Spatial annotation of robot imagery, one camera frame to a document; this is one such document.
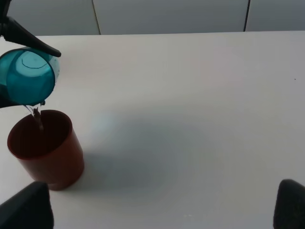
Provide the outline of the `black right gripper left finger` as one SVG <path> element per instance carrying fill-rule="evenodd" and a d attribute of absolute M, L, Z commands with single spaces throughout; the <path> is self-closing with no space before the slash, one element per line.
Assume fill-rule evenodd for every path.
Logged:
<path fill-rule="evenodd" d="M 32 182 L 0 205 L 2 229 L 52 229 L 54 216 L 46 183 Z"/>

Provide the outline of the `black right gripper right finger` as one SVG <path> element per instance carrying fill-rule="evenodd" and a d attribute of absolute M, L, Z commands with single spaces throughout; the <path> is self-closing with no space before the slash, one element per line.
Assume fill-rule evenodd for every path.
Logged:
<path fill-rule="evenodd" d="M 279 184 L 273 227 L 275 229 L 305 227 L 305 187 L 292 179 L 284 179 Z"/>

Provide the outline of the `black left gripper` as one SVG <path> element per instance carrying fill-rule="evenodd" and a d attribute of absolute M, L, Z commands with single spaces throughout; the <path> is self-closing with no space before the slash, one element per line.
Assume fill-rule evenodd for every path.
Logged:
<path fill-rule="evenodd" d="M 11 0 L 0 0 L 0 35 L 5 41 L 24 45 L 55 57 L 61 57 L 61 52 L 44 43 L 27 31 L 7 13 Z"/>

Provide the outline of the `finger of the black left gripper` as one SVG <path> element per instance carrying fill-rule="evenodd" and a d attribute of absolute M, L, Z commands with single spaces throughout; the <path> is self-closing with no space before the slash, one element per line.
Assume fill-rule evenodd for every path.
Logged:
<path fill-rule="evenodd" d="M 8 96 L 7 87 L 5 85 L 0 85 L 0 108 L 17 106 L 18 103 L 15 103 L 10 100 Z"/>

